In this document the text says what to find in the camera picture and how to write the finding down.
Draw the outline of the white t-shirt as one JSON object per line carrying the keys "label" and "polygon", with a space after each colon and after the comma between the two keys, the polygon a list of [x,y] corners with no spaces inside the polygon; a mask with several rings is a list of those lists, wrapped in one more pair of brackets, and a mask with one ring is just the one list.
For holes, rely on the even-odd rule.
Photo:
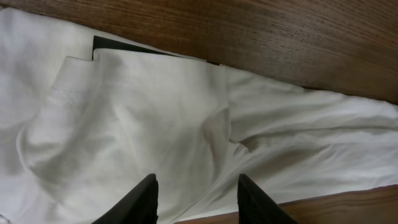
{"label": "white t-shirt", "polygon": [[397,183],[397,106],[201,60],[93,50],[97,30],[1,10],[1,221],[90,223],[146,175],[159,222]]}

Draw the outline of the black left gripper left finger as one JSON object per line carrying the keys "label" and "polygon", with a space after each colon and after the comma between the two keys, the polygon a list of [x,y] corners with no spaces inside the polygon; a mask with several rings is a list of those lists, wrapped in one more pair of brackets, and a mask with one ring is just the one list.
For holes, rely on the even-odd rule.
{"label": "black left gripper left finger", "polygon": [[92,224],[156,224],[159,183],[149,174]]}

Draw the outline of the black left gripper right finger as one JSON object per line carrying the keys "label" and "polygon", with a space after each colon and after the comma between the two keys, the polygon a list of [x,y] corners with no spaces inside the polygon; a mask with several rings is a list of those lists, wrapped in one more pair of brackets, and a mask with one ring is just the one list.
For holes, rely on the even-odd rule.
{"label": "black left gripper right finger", "polygon": [[238,179],[239,224],[298,224],[246,174]]}

